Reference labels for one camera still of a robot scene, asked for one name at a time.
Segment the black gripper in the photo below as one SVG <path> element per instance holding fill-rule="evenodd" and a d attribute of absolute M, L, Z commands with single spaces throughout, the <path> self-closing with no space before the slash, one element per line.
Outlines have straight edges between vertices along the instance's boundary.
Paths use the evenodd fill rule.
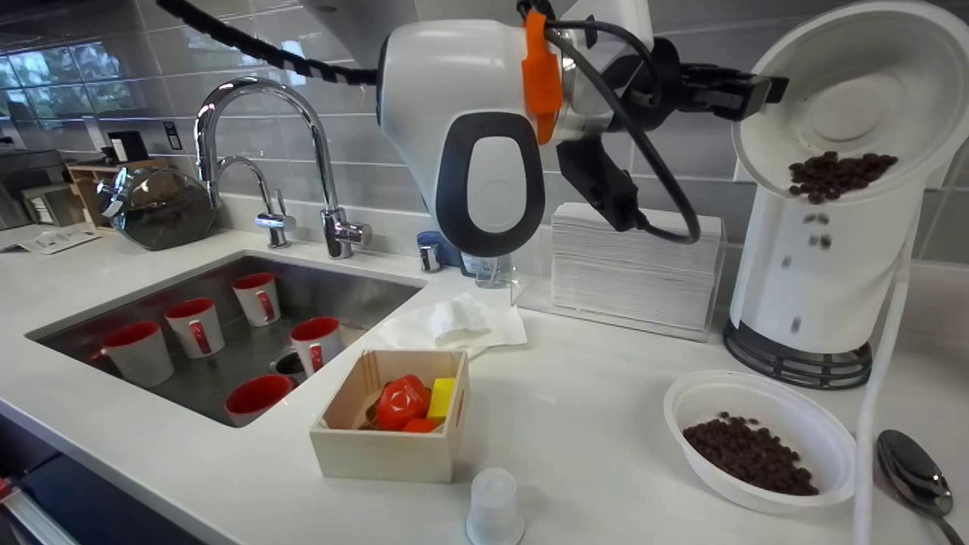
<path fill-rule="evenodd" d="M 657 40 L 649 54 L 621 54 L 605 66 L 605 81 L 640 131 L 654 131 L 671 112 L 696 112 L 700 106 L 728 122 L 743 122 L 768 103 L 780 103 L 786 90 L 783 75 L 751 75 L 708 81 L 694 93 L 670 40 Z"/>

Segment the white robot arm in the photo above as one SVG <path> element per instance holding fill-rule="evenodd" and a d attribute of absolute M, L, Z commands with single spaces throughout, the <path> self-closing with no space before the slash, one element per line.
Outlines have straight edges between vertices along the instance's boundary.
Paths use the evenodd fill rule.
<path fill-rule="evenodd" d="M 619 230 L 652 230 L 602 140 L 623 134 L 680 225 L 700 218 L 649 134 L 674 112 L 743 122 L 783 97 L 780 75 L 687 64 L 649 0 L 300 0 L 376 75 L 376 122 L 450 244 L 518 252 L 542 225 L 542 151 Z"/>

